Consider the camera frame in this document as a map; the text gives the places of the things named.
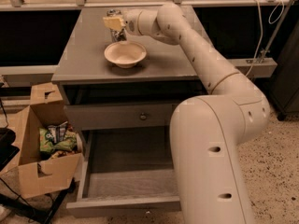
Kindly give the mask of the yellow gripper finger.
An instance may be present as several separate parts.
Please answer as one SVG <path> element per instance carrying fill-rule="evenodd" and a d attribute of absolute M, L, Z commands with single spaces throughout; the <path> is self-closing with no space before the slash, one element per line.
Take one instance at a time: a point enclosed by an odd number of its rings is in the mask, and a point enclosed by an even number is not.
<path fill-rule="evenodd" d="M 125 21 L 122 16 L 104 17 L 103 22 L 106 28 L 111 30 L 121 31 L 125 28 Z"/>

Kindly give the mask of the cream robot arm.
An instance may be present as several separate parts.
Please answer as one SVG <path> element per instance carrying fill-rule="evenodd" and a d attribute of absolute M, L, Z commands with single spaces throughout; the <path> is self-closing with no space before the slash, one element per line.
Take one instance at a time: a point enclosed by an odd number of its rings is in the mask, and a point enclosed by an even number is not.
<path fill-rule="evenodd" d="M 236 147 L 266 127 L 265 95 L 192 28 L 174 3 L 106 16 L 104 25 L 180 46 L 206 89 L 180 103 L 170 121 L 185 224 L 254 224 Z"/>

